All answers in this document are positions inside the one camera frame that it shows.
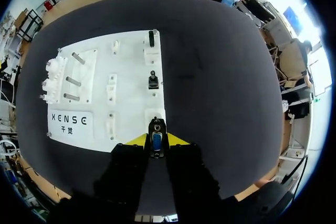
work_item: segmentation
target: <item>person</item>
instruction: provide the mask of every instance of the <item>person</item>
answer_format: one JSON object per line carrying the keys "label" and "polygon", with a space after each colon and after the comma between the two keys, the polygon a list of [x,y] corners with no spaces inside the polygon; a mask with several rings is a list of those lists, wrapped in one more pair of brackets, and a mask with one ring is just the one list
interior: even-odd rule
{"label": "person", "polygon": [[255,182],[254,185],[256,187],[260,188],[260,187],[263,187],[264,185],[266,185],[268,182],[270,182],[270,180],[261,178],[260,180],[258,180],[257,182]]}
{"label": "person", "polygon": [[306,59],[306,63],[307,63],[307,71],[305,76],[303,77],[305,83],[307,84],[308,88],[312,88],[312,83],[311,83],[311,77],[310,77],[310,72],[308,70],[308,54],[310,54],[313,50],[313,47],[311,45],[311,42],[309,40],[305,40],[304,42],[300,42],[302,45],[301,47],[304,48],[306,55],[307,55],[307,59]]}

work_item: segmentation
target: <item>white pegboard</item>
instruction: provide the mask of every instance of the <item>white pegboard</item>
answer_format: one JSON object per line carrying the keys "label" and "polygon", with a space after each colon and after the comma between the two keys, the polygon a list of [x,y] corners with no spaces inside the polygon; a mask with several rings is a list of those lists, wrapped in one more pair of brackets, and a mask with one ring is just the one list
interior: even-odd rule
{"label": "white pegboard", "polygon": [[[160,33],[149,46],[149,31],[87,39],[60,49],[67,59],[58,102],[48,104],[48,136],[65,144],[110,152],[147,133],[152,115],[165,119]],[[85,64],[72,55],[75,52]],[[154,70],[159,89],[149,90]],[[78,87],[65,80],[69,76]],[[68,93],[80,100],[69,100]]]}

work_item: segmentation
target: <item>black table surface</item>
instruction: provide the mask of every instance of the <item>black table surface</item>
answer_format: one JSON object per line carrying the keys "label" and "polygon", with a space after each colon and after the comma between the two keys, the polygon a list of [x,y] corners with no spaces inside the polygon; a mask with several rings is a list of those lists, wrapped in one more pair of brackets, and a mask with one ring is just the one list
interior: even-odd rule
{"label": "black table surface", "polygon": [[[22,69],[17,130],[22,156],[71,194],[93,193],[110,154],[47,137],[47,104],[39,99],[47,60],[57,48],[106,34],[156,28],[161,35],[167,128],[200,145],[222,198],[237,194],[277,163],[282,136],[279,85],[254,23],[209,0],[103,0],[41,30]],[[175,213],[164,159],[151,159],[138,214]]]}

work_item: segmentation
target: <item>wooden floor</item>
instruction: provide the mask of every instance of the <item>wooden floor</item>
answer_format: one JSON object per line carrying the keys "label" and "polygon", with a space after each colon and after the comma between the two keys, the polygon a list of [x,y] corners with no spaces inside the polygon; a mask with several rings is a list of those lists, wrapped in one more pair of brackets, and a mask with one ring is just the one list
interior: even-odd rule
{"label": "wooden floor", "polygon": [[[81,8],[83,6],[98,2],[101,0],[62,0],[59,3],[57,3],[50,11],[48,11],[44,17],[44,25],[42,29],[46,26],[48,26],[50,23],[52,23],[54,20],[57,18],[72,12],[75,9]],[[27,52],[29,50],[30,44],[25,44],[24,45],[24,52],[23,56],[20,60],[20,66],[22,67],[24,65],[24,61],[27,56]],[[283,152],[288,146],[289,143],[289,133],[290,133],[290,124],[285,121],[284,118],[284,128],[283,128],[283,138],[282,138],[282,145],[281,145],[281,150],[280,153]],[[24,169],[26,169],[27,173],[30,175],[32,180],[38,185],[38,187],[46,194],[48,195],[52,200],[55,202],[58,202],[61,198],[66,197],[69,198],[70,196],[67,195],[65,192],[62,190],[56,188],[53,186],[51,183],[49,183],[47,180],[45,180],[43,177],[38,175],[30,166],[27,164],[27,162],[20,157],[19,162],[23,165]],[[275,164],[274,168],[266,174],[263,178],[265,179],[271,179],[273,178],[277,171],[278,171],[278,164]],[[252,194],[258,190],[258,188],[255,185],[251,185],[248,187],[246,190],[242,191],[241,193],[236,195],[236,198],[238,200],[242,200],[248,195]]]}

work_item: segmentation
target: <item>black knob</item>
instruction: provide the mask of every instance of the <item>black knob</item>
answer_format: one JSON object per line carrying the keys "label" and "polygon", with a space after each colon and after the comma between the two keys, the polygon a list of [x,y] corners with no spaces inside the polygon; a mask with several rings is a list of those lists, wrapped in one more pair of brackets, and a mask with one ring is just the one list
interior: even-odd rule
{"label": "black knob", "polygon": [[153,31],[149,31],[149,45],[150,47],[154,47],[154,33]]}

